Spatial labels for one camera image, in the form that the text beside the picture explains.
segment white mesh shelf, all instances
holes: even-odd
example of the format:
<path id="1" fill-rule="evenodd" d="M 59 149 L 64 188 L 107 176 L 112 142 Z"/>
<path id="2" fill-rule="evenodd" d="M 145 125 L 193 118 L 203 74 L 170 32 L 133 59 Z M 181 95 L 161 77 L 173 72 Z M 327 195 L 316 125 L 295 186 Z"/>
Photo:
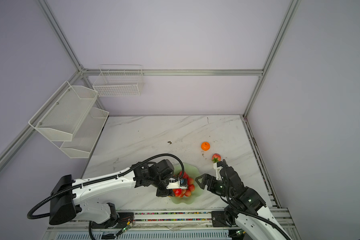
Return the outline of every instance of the white mesh shelf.
<path id="1" fill-rule="evenodd" d="M 140 96 L 144 86 L 141 65 L 99 65 L 93 84 L 100 97 Z"/>
<path id="2" fill-rule="evenodd" d="M 35 126 L 29 122 L 49 141 L 72 141 L 98 96 L 95 90 L 65 84 L 68 88 L 41 120 Z"/>
<path id="3" fill-rule="evenodd" d="M 107 111 L 91 108 L 73 140 L 62 143 L 61 151 L 70 158 L 89 158 L 108 115 Z"/>

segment scalloped green plate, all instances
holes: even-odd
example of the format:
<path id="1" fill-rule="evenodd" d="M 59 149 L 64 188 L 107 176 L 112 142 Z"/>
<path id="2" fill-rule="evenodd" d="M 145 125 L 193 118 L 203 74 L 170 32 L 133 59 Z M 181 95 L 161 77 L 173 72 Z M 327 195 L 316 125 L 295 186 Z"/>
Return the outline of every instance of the scalloped green plate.
<path id="1" fill-rule="evenodd" d="M 181 166 L 180 165 L 176 165 L 174 166 L 174 173 L 178 174 L 181 171 Z M 193 180 L 200 176 L 199 170 L 192 165 L 189 165 L 187 163 L 184 163 L 184 171 L 191 177 L 193 178 Z M 200 196 L 203 193 L 203 190 L 199 187 L 199 185 L 195 182 L 193 183 L 193 185 L 195 185 L 195 190 L 192 192 L 192 195 L 190 197 L 170 197 L 171 201 L 174 204 L 179 204 L 181 202 L 185 203 L 185 204 L 192 204 L 196 198 L 198 196 Z"/>

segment red fruit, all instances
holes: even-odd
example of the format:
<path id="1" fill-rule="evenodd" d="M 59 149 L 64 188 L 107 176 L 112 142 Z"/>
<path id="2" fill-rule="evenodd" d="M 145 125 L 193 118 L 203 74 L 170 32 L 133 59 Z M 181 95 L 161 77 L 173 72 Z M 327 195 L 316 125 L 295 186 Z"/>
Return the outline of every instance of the red fruit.
<path id="1" fill-rule="evenodd" d="M 189 176 L 188 176 L 188 174 L 186 172 L 184 172 L 183 178 L 186 178 L 186 179 L 189 178 Z"/>
<path id="2" fill-rule="evenodd" d="M 195 185 L 191 184 L 188 186 L 189 191 L 193 192 L 195 190 Z"/>
<path id="3" fill-rule="evenodd" d="M 193 178 L 189 177 L 188 178 L 188 185 L 192 185 L 194 182 Z"/>
<path id="4" fill-rule="evenodd" d="M 179 189 L 179 188 L 178 188 L 178 189 L 174 189 L 173 192 L 174 192 L 175 197 L 178 197 L 178 196 L 180 196 L 180 195 L 182 194 L 182 190 Z"/>
<path id="5" fill-rule="evenodd" d="M 220 154 L 217 154 L 217 153 L 213 154 L 213 156 L 212 156 L 212 161 L 213 161 L 213 162 L 219 162 L 219 161 L 221 161 L 221 156 L 220 156 Z"/>
<path id="6" fill-rule="evenodd" d="M 192 195 L 191 191 L 189 191 L 189 189 L 184 193 L 185 196 L 189 197 L 190 195 Z"/>

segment tomato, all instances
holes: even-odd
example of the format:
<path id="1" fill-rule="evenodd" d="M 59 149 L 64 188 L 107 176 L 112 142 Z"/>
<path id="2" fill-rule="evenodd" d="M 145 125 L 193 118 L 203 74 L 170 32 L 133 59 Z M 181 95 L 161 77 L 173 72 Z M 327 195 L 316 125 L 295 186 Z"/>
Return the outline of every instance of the tomato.
<path id="1" fill-rule="evenodd" d="M 189 191 L 189 189 L 185 192 L 184 194 L 185 196 L 189 197 L 190 195 L 192 195 L 191 191 Z"/>
<path id="2" fill-rule="evenodd" d="M 193 182 L 194 182 L 193 178 L 189 177 L 189 178 L 188 178 L 188 185 L 193 184 Z"/>
<path id="3" fill-rule="evenodd" d="M 210 147 L 211 147 L 211 145 L 208 142 L 202 143 L 202 150 L 208 151 Z"/>
<path id="4" fill-rule="evenodd" d="M 178 197 L 178 196 L 180 196 L 181 194 L 182 194 L 182 190 L 181 189 L 174 189 L 173 190 L 173 192 L 174 192 L 174 195 L 176 196 L 176 197 Z"/>
<path id="5" fill-rule="evenodd" d="M 193 192 L 195 190 L 195 185 L 191 184 L 188 186 L 189 191 Z"/>
<path id="6" fill-rule="evenodd" d="M 186 172 L 184 172 L 183 178 L 188 179 L 189 175 Z"/>
<path id="7" fill-rule="evenodd" d="M 221 161 L 221 156 L 220 156 L 220 154 L 217 154 L 217 153 L 213 154 L 213 156 L 212 156 L 212 161 L 213 161 L 213 162 L 219 162 L 219 161 Z"/>

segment marble surface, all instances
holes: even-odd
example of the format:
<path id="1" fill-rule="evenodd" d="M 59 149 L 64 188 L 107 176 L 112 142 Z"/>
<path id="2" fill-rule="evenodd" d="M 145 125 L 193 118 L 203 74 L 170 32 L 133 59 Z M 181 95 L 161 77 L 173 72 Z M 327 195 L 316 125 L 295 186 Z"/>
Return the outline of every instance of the marble surface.
<path id="1" fill-rule="evenodd" d="M 205 152 L 200 148 L 204 141 L 211 145 Z M 267 205 L 272 205 L 239 115 L 109 117 L 84 178 L 110 174 L 160 153 L 174 154 L 182 162 L 196 166 L 201 174 L 210 175 L 216 175 L 211 157 L 219 153 L 245 186 L 255 189 Z M 156 162 L 165 158 L 178 164 L 171 157 L 157 158 Z M 169 197 L 156 197 L 153 186 L 118 190 L 95 200 L 112 202 L 121 210 L 226 206 L 219 196 L 207 190 L 190 205 L 174 204 Z"/>

